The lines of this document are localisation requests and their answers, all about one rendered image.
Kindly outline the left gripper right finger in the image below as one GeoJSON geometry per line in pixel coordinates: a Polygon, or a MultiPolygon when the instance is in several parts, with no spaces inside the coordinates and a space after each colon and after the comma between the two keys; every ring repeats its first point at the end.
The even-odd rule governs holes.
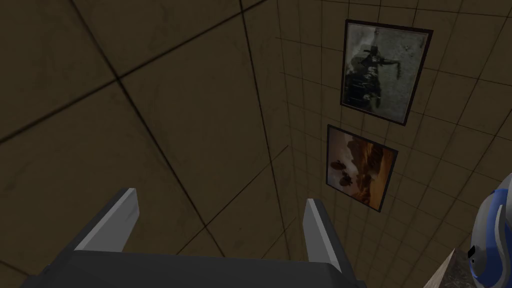
{"type": "Polygon", "coordinates": [[[310,262],[328,263],[342,274],[352,272],[333,222],[320,199],[306,200],[302,228],[310,262]]]}

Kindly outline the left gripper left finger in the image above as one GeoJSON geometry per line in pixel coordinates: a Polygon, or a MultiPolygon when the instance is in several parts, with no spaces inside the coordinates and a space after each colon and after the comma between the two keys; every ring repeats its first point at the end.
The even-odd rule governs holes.
{"type": "Polygon", "coordinates": [[[79,236],[75,251],[122,252],[139,219],[137,190],[126,188],[95,215],[79,236]]]}

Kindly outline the orange framed picture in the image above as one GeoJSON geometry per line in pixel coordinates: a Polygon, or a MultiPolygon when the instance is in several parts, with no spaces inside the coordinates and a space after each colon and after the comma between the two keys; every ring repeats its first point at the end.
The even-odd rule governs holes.
{"type": "Polygon", "coordinates": [[[329,124],[325,184],[380,213],[398,155],[396,149],[329,124]]]}

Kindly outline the blue and grey rounded appliance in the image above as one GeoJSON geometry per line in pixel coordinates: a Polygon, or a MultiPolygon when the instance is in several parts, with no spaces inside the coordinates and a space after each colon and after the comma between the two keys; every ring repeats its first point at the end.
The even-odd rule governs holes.
{"type": "Polygon", "coordinates": [[[512,288],[512,173],[479,206],[467,258],[477,288],[512,288]]]}

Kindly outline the grey framed picture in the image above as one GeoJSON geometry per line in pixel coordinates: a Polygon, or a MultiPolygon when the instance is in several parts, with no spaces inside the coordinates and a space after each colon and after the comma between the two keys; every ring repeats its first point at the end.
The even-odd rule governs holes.
{"type": "Polygon", "coordinates": [[[347,19],[340,105],[405,126],[433,30],[347,19]]]}

